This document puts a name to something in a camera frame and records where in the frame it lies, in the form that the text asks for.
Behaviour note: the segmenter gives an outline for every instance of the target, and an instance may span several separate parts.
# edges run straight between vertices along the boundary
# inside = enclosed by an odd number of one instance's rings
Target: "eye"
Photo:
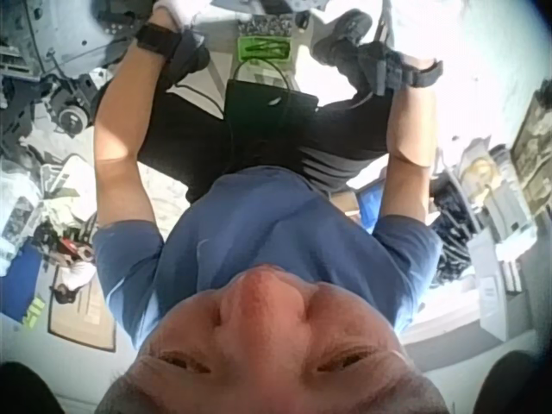
[[[175,367],[182,368],[189,373],[210,373],[210,369],[197,362],[188,355],[183,354],[163,354],[160,360]]]
[[[348,367],[353,366],[357,362],[364,360],[368,357],[369,353],[367,351],[355,352],[353,354],[347,354],[344,356],[339,356],[334,360],[321,365],[318,368],[320,373],[333,373],[335,371],[342,371]]]

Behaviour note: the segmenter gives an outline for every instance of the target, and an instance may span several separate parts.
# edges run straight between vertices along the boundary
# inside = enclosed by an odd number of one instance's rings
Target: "white surface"
[[[431,289],[424,308],[400,336],[403,345],[426,341],[480,319],[480,293],[474,277]]]
[[[507,341],[508,318],[502,268],[495,253],[491,230],[484,229],[467,243],[480,291],[481,328]]]

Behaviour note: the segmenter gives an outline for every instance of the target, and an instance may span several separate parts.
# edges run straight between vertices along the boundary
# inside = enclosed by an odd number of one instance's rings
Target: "blue t-shirt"
[[[94,248],[107,304],[139,348],[180,301],[260,264],[348,289],[399,332],[430,285],[441,241],[403,216],[381,218],[369,235],[294,172],[255,167],[221,177],[166,242],[155,224],[127,221],[100,229]]]

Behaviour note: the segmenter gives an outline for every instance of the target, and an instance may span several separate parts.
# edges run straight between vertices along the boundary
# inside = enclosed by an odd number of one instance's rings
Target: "metal machinery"
[[[1,151],[13,157],[30,134],[34,105],[70,136],[90,125],[97,87],[89,75],[116,63],[153,0],[2,0]]]

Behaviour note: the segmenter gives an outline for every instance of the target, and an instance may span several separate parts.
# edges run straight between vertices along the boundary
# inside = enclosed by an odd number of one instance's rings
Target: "wrist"
[[[179,32],[179,26],[174,21],[173,16],[169,12],[169,10],[164,7],[159,7],[155,9],[152,16],[149,18],[148,22],[157,24],[162,28],[168,28],[174,33]]]
[[[405,154],[405,152],[401,152],[400,150],[390,150],[389,159],[408,165],[413,172],[416,170],[424,170],[431,173],[431,169],[435,165],[435,156],[431,154]]]
[[[412,56],[408,56],[406,54],[401,54],[401,58],[403,63],[405,63],[408,66],[415,67],[419,71],[425,71],[426,69],[430,69],[436,62],[435,59],[419,59],[419,58],[414,58]]]

